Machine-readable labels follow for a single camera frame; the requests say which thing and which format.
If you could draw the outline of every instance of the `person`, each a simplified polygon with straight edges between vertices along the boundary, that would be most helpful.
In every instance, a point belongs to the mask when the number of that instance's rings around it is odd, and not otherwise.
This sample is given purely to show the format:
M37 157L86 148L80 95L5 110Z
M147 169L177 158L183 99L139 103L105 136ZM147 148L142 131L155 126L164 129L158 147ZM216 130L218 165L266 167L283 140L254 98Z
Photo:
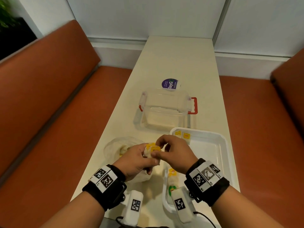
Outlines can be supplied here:
M166 145L165 152L153 152L151 153L152 158L143 158L145 145L131 147L113 163L113 166L125 175L126 181L133 179L143 169L151 174L152 168L158 165L160 160L169 163L173 169L182 174L186 174L192 165L198 161L187 143L173 135L163 135L156 141L156 145L161 148ZM283 227L232 186L227 187L211 206L211 209L222 228ZM84 191L42 227L99 227L104 214L101 204L88 192Z

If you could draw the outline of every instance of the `hand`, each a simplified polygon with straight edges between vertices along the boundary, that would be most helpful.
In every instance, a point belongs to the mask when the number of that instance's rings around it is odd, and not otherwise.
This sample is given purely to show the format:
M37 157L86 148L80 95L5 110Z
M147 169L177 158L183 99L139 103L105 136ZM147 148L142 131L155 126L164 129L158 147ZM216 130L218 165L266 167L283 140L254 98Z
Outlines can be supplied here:
M159 165L158 159L144 158L142 156L146 144L132 146L122 157L113 163L126 176L126 181L135 178L143 169L150 175L152 168Z
M165 144L167 144L165 152L155 151L151 153L151 156L164 160L177 172L186 174L188 169L197 162L198 158L194 155L184 139L174 135L163 135L156 141L156 145L161 148L163 148Z

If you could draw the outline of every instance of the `table top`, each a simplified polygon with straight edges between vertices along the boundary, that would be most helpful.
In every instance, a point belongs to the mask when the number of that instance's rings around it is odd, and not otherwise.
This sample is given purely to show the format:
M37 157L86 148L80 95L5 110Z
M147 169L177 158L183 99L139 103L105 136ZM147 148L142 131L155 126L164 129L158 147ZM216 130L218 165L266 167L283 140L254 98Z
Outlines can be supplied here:
M138 103L142 91L149 87L161 88L162 81L168 78L180 81L181 89L197 98L198 114L190 115L191 128L217 132L226 137L232 157L231 170L237 176L212 40L150 36L72 199L81 193L82 187L100 166L108 164L103 149L112 139L132 136L144 142L155 142L164 134L139 127L141 112ZM149 181L128 186L127 190L138 190L144 195L138 226L180 226L177 216L169 214L162 206L163 165L162 161L153 169ZM231 184L239 190L237 179ZM121 216L122 209L123 206L119 205L108 210L105 217L115 219ZM211 210L204 213L218 223Z

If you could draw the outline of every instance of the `orange backrest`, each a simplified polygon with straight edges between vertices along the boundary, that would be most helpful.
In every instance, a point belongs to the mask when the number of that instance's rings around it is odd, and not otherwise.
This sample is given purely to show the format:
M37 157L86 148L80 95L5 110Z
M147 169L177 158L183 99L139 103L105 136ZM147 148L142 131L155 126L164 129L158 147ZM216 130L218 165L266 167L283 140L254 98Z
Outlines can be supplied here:
M99 61L73 20L0 63L0 176Z
M304 49L272 72L272 82L304 138Z

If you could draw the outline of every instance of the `person's left hand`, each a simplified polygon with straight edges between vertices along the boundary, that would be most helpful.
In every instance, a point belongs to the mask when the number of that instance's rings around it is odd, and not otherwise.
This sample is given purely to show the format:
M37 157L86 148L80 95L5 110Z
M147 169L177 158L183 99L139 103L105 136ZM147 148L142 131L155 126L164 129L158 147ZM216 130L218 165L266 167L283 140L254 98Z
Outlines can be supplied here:
M159 165L158 159L144 158L143 151L147 143L132 146L122 157L113 163L126 176L126 181L135 178L143 169L147 174L152 173L152 168Z

